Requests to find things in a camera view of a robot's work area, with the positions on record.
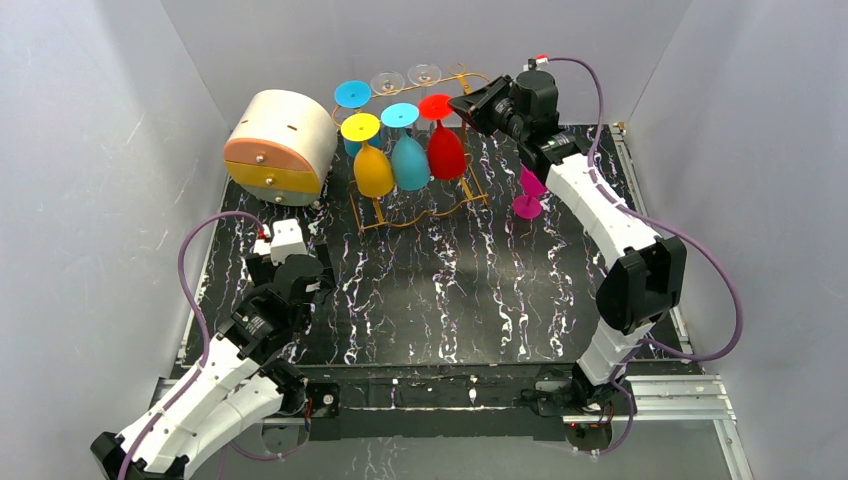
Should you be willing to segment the red wine glass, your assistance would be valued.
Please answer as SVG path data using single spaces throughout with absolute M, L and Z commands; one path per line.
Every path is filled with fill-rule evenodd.
M 465 151 L 456 133 L 446 128 L 442 120 L 453 113 L 448 102 L 451 97 L 444 93 L 423 98 L 418 105 L 420 116 L 436 122 L 436 128 L 427 145 L 427 159 L 431 174 L 439 180 L 453 180 L 466 170 Z

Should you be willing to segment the magenta wine glass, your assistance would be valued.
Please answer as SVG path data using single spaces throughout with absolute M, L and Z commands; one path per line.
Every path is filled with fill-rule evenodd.
M 534 219 L 542 213 L 539 198 L 547 187 L 527 167 L 522 167 L 519 180 L 523 193 L 514 199 L 513 211 L 521 218 Z

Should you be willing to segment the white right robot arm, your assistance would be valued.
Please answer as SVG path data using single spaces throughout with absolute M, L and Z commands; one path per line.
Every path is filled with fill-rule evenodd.
M 447 103 L 478 133 L 514 140 L 523 166 L 568 206 L 599 247 L 607 274 L 595 294 L 600 319 L 589 346 L 564 385 L 530 397 L 573 410 L 606 407 L 626 394 L 627 363 L 680 301 L 685 245 L 676 236 L 661 237 L 609 190 L 593 154 L 583 153 L 560 126 L 551 74 L 528 69 L 516 78 L 503 75 Z

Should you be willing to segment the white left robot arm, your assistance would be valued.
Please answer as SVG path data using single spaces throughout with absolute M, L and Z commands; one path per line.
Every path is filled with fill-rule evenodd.
M 251 254 L 260 281 L 211 338 L 191 369 L 145 415 L 103 432 L 90 451 L 107 479 L 188 479 L 216 451 L 260 420 L 300 414 L 306 376 L 278 353 L 311 321 L 317 294 L 335 286 L 329 250 L 292 254 L 273 265 Z

